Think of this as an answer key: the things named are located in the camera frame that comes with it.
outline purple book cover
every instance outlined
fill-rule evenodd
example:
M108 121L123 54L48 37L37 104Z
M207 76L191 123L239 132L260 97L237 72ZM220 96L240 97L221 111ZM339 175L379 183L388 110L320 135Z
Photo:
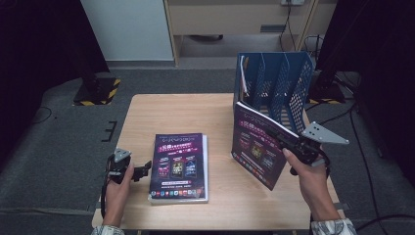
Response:
M151 200L206 197L202 133L157 134L150 183Z
M296 141L297 136L260 112L238 102L234 110L232 157L269 190L286 164L279 143L265 131L272 129Z

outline black and yellow hazard tape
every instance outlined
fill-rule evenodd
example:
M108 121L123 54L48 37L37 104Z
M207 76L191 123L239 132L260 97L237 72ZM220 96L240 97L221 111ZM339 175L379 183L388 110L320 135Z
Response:
M338 99L308 99L308 104L342 104L345 100L338 100Z
M118 90L119 83L121 82L121 79L115 79L114 84L108 94L108 97L103 100L99 101L93 101L93 100L79 100L79 101L73 101L73 104L75 106L94 106L94 105L108 105L114 98L114 95L116 94L116 91Z

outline sleeve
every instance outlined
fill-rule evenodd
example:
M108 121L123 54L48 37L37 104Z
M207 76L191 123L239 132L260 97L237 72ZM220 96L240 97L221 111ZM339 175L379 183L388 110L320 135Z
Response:
M97 226L92 231L91 235L124 235L124 231L113 226Z
M348 218L328 221L313 221L311 229L314 235L357 235Z

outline power outlet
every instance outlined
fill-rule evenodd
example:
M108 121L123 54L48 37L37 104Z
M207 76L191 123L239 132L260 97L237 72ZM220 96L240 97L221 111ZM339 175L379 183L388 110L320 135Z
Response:
M305 0L281 0L281 5L287 6L289 3L292 6L304 5Z

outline file organizer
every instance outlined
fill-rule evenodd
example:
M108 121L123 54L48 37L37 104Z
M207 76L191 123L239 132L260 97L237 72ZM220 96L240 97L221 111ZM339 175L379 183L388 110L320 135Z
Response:
M303 107L314 71L306 52L239 53L234 102L243 101L296 133L305 129ZM242 79L247 92L241 94Z

